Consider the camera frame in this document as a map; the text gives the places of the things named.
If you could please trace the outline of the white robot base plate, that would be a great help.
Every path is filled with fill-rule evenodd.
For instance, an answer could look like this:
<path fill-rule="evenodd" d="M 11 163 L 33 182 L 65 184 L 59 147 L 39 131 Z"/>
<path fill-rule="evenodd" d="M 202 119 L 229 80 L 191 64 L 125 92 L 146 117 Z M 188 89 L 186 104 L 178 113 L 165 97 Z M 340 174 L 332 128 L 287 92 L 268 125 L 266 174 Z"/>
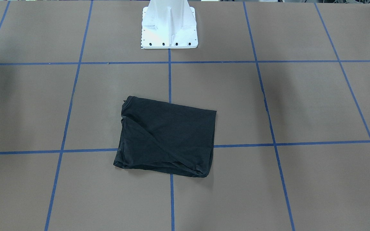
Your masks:
<path fill-rule="evenodd" d="M 142 49 L 198 47 L 195 9 L 187 0 L 151 0 L 141 24 Z"/>

